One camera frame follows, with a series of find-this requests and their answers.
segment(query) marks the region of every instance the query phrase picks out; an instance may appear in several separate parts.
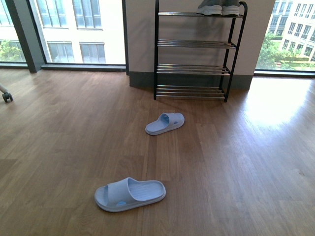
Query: building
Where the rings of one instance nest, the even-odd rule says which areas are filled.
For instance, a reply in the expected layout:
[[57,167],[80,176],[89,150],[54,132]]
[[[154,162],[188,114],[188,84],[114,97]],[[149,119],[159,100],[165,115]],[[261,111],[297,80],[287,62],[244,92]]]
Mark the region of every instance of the building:
[[301,56],[315,61],[315,6],[313,0],[292,5],[280,49],[301,50]]
[[282,36],[288,20],[293,0],[277,0],[270,17],[268,29],[274,35]]
[[[47,62],[125,64],[121,1],[30,0]],[[5,6],[0,40],[21,48]],[[25,61],[23,55],[19,61]]]

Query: slide sandal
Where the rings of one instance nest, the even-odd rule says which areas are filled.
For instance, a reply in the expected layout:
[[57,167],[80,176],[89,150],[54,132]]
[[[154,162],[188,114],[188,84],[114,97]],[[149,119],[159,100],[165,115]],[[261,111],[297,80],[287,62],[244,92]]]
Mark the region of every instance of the slide sandal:
[[156,121],[147,125],[146,132],[150,135],[158,135],[181,127],[184,121],[185,118],[181,113],[163,113]]
[[156,203],[165,194],[165,187],[160,181],[136,181],[128,177],[98,188],[94,197],[103,210],[119,212]]

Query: shoe rack shelf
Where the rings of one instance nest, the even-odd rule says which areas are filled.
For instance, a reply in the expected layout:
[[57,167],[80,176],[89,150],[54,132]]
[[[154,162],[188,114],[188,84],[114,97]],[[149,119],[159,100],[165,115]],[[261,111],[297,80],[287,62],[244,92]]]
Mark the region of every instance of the shoe rack shelf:
[[[245,26],[247,15],[247,4],[243,1],[240,5],[244,7],[244,14],[239,16],[219,16],[211,15],[204,16],[193,12],[160,12],[159,0],[156,0],[156,15],[155,15],[155,58],[154,58],[154,100],[157,97],[169,98],[187,98],[187,99],[215,99],[227,102],[231,88],[235,64],[241,44],[242,34]],[[172,40],[159,38],[159,18],[160,17],[216,17],[216,18],[231,18],[230,33],[227,41],[199,41],[199,40]],[[237,19],[242,21],[237,43],[232,42],[235,22]],[[212,65],[183,65],[183,64],[165,64],[160,63],[158,59],[159,47],[178,47],[178,48],[205,48],[205,49],[223,49],[225,57],[222,66]],[[234,50],[234,59],[232,67],[227,67],[227,60],[230,50]],[[220,76],[220,83],[217,87],[196,87],[196,86],[171,86],[162,85],[158,81],[158,74],[186,74],[186,75],[217,75]],[[223,81],[228,78],[228,85],[223,89]]]

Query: chair wheel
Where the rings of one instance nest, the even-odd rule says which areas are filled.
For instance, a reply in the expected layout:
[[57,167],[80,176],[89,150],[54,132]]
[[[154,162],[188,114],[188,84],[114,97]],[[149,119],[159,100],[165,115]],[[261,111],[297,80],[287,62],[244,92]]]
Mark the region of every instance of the chair wheel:
[[4,101],[7,103],[8,102],[8,99],[10,99],[11,101],[13,101],[13,97],[12,95],[9,93],[9,92],[6,92],[4,94],[2,94],[2,97],[4,99]]

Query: window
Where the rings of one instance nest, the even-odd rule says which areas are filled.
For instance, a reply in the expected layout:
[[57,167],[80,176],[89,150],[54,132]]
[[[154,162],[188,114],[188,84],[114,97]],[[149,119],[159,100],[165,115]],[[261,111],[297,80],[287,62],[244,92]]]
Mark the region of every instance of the window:
[[98,0],[73,0],[77,28],[101,28]]
[[279,16],[274,16],[274,17],[272,18],[272,21],[271,21],[270,26],[276,26],[277,23],[278,23],[278,19],[279,19]]
[[306,9],[306,5],[307,4],[303,4],[303,7],[302,7],[302,10],[301,10],[301,13],[300,13],[300,17],[303,17],[303,14],[304,14],[305,9]]
[[289,13],[290,13],[291,7],[292,7],[292,3],[289,2],[289,3],[287,4],[287,8],[286,8],[286,11],[285,11],[286,14],[289,14]]
[[285,7],[285,2],[281,3],[280,9],[279,9],[279,14],[284,12],[284,7]]
[[302,50],[304,47],[303,44],[298,44],[297,47],[296,47],[296,50]]
[[277,30],[277,35],[278,36],[282,36],[283,33],[284,33],[284,31],[282,29]]
[[307,36],[309,35],[310,29],[311,29],[311,27],[310,27],[310,26],[305,26],[305,28],[304,28],[304,32],[303,32],[303,34],[302,34],[302,37],[301,37],[301,38],[306,39],[306,38],[307,38]]
[[295,23],[291,23],[290,28],[289,28],[289,31],[288,31],[287,33],[288,33],[288,34],[292,34],[294,28],[295,28]]
[[300,36],[300,32],[301,32],[301,30],[302,30],[302,27],[303,27],[302,24],[298,24],[298,25],[297,25],[296,32],[295,32],[294,36],[297,36],[297,37]]
[[74,63],[72,44],[65,42],[48,42],[52,62]]
[[279,23],[279,26],[285,26],[286,21],[287,21],[287,16],[282,16],[280,23]]
[[300,11],[300,8],[301,8],[301,4],[297,4],[297,7],[296,7],[296,10],[295,10],[295,13],[294,13],[294,16],[297,16],[297,14],[299,13]]
[[0,0],[0,26],[13,26],[8,8],[4,0]]
[[309,18],[313,6],[314,6],[313,4],[310,4],[309,9],[307,10],[307,14],[305,14],[305,18]]
[[276,2],[275,5],[274,5],[274,9],[272,10],[272,13],[276,13],[277,12],[278,5],[279,5],[279,3]]
[[105,64],[104,44],[80,43],[83,63]]
[[1,62],[25,62],[21,44],[18,40],[1,40],[0,55]]
[[314,32],[313,32],[313,34],[312,34],[311,38],[310,38],[310,41],[315,42],[315,30],[314,30]]
[[311,61],[315,61],[315,52],[314,52],[314,54],[313,54],[313,56],[311,58]]
[[44,27],[66,27],[63,0],[37,0]]
[[285,40],[282,49],[287,49],[288,44],[289,40]]
[[290,44],[290,49],[294,49],[295,48],[295,42],[291,42],[291,44]]
[[311,55],[312,50],[313,50],[312,46],[308,45],[305,49],[304,55],[309,57]]

